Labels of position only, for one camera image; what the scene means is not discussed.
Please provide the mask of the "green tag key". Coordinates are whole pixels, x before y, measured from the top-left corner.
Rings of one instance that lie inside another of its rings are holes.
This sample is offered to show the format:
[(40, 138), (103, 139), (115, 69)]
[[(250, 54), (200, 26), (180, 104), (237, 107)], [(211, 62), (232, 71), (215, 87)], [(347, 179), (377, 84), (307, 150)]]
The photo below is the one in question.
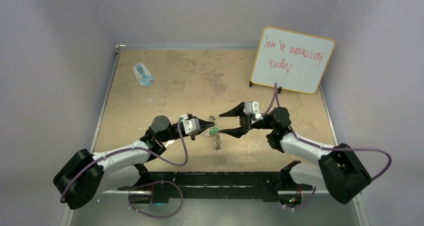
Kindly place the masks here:
[(219, 128), (212, 127), (212, 128), (210, 128), (210, 130), (208, 132), (205, 133), (205, 136), (206, 137), (212, 137), (212, 136), (215, 136), (216, 134), (219, 134)]

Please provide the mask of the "metal disc with keyrings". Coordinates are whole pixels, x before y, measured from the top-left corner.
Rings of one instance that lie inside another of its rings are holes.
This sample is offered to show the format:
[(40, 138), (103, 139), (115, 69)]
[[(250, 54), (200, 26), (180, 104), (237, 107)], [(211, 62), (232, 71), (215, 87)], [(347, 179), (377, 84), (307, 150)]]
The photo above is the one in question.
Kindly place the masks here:
[[(211, 115), (209, 117), (209, 120), (210, 121), (213, 121), (215, 123), (215, 126), (214, 127), (217, 127), (218, 128), (218, 123), (217, 123), (217, 120), (216, 120), (216, 118), (214, 116)], [(221, 137), (220, 137), (220, 134), (216, 134), (215, 136), (212, 136), (210, 138), (212, 138), (212, 140), (214, 142), (214, 148), (215, 148), (215, 150), (220, 150), (221, 149)]]

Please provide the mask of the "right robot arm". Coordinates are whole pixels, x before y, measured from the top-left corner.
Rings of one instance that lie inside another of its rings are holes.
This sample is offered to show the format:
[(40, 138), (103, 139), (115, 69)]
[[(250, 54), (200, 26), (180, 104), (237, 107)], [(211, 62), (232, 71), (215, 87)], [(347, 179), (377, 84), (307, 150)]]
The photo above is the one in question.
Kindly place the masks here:
[(253, 129), (269, 129), (271, 132), (266, 139), (272, 149), (307, 161), (294, 162), (285, 168), (287, 172), (281, 175), (280, 181), (286, 189), (308, 184), (327, 190), (337, 202), (347, 204), (372, 182), (372, 177), (347, 144), (319, 144), (295, 133), (285, 107), (275, 107), (261, 114), (258, 102), (241, 102), (219, 116), (239, 118), (238, 128), (222, 129), (220, 133), (241, 138)]

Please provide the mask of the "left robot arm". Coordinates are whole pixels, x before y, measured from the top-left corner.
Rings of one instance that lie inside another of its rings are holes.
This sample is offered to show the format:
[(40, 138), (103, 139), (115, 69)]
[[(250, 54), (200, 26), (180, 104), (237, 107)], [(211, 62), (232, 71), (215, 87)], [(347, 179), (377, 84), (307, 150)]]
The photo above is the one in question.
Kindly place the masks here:
[[(104, 191), (133, 186), (144, 190), (149, 177), (141, 172), (143, 165), (160, 159), (173, 166), (184, 166), (188, 162), (188, 150), (184, 138), (192, 140), (199, 134), (214, 127), (211, 121), (185, 114), (176, 123), (159, 115), (148, 127), (145, 135), (130, 145), (118, 149), (92, 153), (87, 149), (77, 151), (53, 178), (53, 184), (60, 192), (60, 203), (70, 209), (78, 209)], [(172, 162), (162, 156), (165, 144), (179, 139), (183, 146), (184, 161)]]

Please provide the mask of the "black base beam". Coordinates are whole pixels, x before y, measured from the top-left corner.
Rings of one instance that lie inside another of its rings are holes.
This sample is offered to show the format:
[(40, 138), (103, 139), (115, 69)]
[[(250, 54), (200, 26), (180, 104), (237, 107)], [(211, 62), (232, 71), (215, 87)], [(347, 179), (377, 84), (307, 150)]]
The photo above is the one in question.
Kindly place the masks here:
[(296, 184), (289, 178), (292, 162), (280, 171), (148, 171), (138, 164), (140, 178), (130, 186), (118, 187), (119, 191), (146, 191), (153, 203), (167, 203), (171, 198), (191, 199), (260, 199), (263, 202), (279, 202), (283, 191), (298, 196), (298, 189), (312, 190), (307, 184)]

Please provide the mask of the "blue white blister package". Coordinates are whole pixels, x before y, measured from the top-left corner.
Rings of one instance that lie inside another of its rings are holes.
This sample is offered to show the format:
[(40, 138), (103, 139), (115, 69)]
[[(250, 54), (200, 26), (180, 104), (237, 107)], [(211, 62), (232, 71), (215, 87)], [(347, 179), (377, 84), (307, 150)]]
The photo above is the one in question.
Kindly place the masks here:
[(140, 86), (149, 87), (153, 84), (154, 78), (145, 64), (138, 63), (133, 66), (132, 70)]

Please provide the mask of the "whiteboard with yellow frame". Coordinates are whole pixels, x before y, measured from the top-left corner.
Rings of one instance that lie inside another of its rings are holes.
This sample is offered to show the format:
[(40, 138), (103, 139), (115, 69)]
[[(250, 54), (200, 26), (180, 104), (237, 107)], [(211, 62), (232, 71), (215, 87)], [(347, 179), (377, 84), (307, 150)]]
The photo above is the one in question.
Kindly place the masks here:
[(314, 94), (335, 47), (335, 40), (330, 38), (265, 27), (249, 81), (255, 85)]

